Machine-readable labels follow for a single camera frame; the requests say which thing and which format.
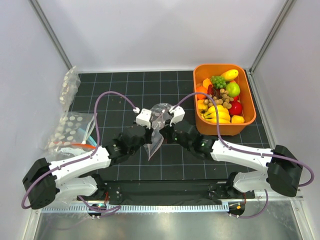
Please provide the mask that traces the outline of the pink dotted zip bag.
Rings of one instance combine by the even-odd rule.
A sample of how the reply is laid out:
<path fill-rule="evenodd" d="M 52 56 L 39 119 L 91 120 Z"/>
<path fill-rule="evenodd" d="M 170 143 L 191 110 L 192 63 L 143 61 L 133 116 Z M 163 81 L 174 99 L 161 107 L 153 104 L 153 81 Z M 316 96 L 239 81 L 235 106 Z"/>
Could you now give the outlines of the pink dotted zip bag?
<path fill-rule="evenodd" d="M 158 103 L 150 109 L 150 121 L 153 132 L 151 135 L 151 143 L 144 145 L 148 161 L 151 160 L 153 155 L 159 150 L 162 143 L 164 142 L 164 137 L 161 135 L 160 130 L 165 127 L 166 121 L 172 118 L 168 113 L 171 107 L 172 105 L 169 103 Z"/>

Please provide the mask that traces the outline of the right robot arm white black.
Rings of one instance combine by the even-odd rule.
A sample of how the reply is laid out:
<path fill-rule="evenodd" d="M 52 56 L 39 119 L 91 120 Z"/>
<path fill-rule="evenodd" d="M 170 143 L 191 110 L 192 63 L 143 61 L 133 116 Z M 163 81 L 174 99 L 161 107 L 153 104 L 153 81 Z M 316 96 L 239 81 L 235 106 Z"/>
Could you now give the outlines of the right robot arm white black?
<path fill-rule="evenodd" d="M 284 146 L 254 148 L 204 135 L 185 120 L 167 124 L 160 131 L 168 144 L 177 143 L 201 160 L 229 162 L 252 169 L 232 172 L 225 185 L 230 198 L 255 190 L 273 190 L 286 196 L 297 195 L 303 166 Z"/>

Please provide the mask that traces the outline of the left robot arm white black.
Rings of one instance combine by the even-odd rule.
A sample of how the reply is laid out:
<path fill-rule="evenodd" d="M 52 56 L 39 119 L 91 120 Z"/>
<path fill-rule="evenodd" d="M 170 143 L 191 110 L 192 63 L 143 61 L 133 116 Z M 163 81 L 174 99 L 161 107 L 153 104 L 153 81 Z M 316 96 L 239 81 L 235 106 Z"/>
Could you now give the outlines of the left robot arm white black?
<path fill-rule="evenodd" d="M 62 193 L 64 183 L 127 161 L 140 147 L 152 142 L 152 133 L 151 127 L 134 124 L 107 145 L 97 146 L 82 155 L 52 162 L 44 157 L 36 160 L 22 179 L 25 195 L 21 207 L 37 210 L 48 206 Z"/>

